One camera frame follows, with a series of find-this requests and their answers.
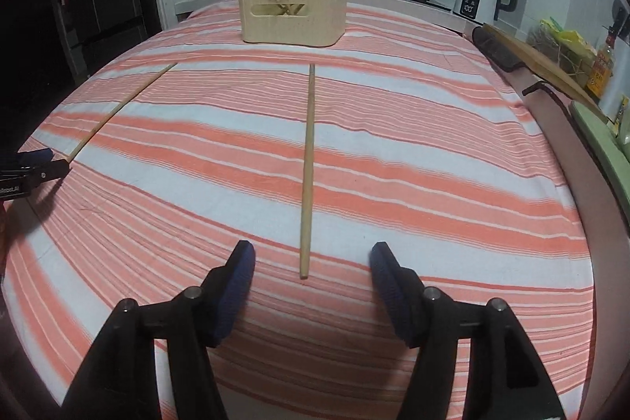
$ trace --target green cutting board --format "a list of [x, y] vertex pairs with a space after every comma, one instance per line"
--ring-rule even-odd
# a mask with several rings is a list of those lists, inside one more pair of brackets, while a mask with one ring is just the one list
[[590, 110], [572, 102], [569, 111], [593, 153], [599, 159], [604, 175], [630, 224], [630, 162], [617, 144], [612, 131]]

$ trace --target red and white striped cloth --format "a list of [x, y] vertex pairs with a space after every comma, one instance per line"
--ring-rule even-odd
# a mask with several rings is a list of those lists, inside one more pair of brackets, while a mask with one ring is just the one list
[[[580, 219], [546, 139], [465, 39], [399, 13], [348, 7], [324, 49], [246, 44], [234, 1], [201, 10], [93, 76], [25, 150], [67, 155], [127, 105], [60, 184], [9, 210], [4, 294], [28, 356], [61, 402], [112, 307], [165, 301], [256, 247], [234, 332], [210, 352], [232, 420], [396, 417], [416, 351], [398, 340], [367, 257], [456, 300], [501, 296], [567, 415], [587, 378], [593, 277]], [[311, 274], [298, 277], [308, 64], [317, 64]], [[460, 418], [469, 345], [449, 418]], [[163, 415], [175, 418], [165, 344]]]

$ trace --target cream plastic utensil holder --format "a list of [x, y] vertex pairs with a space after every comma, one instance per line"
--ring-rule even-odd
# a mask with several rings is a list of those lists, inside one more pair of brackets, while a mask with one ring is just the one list
[[239, 0], [243, 40], [327, 47], [346, 30], [347, 0]]

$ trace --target chopstick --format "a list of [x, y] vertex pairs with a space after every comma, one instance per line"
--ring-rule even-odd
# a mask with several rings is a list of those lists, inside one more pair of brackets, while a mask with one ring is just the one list
[[131, 102], [134, 98], [136, 98], [140, 93], [147, 89], [151, 84], [153, 84], [157, 79], [162, 77], [166, 72], [171, 70], [172, 67], [177, 65], [177, 62], [171, 63], [166, 68], [163, 68], [155, 75], [149, 77], [146, 81], [140, 84], [136, 89], [134, 89], [130, 94], [128, 94], [125, 98], [121, 100], [121, 102], [113, 108], [106, 116], [103, 118], [96, 126], [89, 132], [89, 134], [81, 140], [81, 143], [77, 145], [77, 147], [72, 151], [72, 153], [67, 157], [68, 162], [72, 162], [77, 154], [83, 149], [83, 147], [89, 143], [89, 140], [94, 137], [94, 135], [103, 128], [103, 126], [123, 107], [125, 107], [129, 102]]
[[306, 107], [302, 218], [300, 221], [300, 279], [309, 277], [311, 228], [313, 228], [313, 152], [315, 143], [315, 63], [309, 66], [309, 98]]

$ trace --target metal screw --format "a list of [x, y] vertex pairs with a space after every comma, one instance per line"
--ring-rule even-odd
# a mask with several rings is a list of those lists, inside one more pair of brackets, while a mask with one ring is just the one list
[[201, 287], [188, 287], [184, 291], [184, 295], [188, 299], [196, 299], [197, 297], [201, 296], [201, 293], [202, 293]]
[[500, 297], [495, 297], [494, 299], [490, 299], [490, 305], [499, 312], [503, 312], [508, 307], [508, 303], [503, 301]]
[[120, 307], [123, 312], [128, 312], [129, 310], [133, 310], [135, 308], [135, 301], [133, 299], [123, 299], [121, 303]]
[[439, 299], [440, 296], [442, 296], [440, 289], [436, 287], [426, 287], [422, 294], [424, 297], [431, 301], [435, 301], [436, 299]]

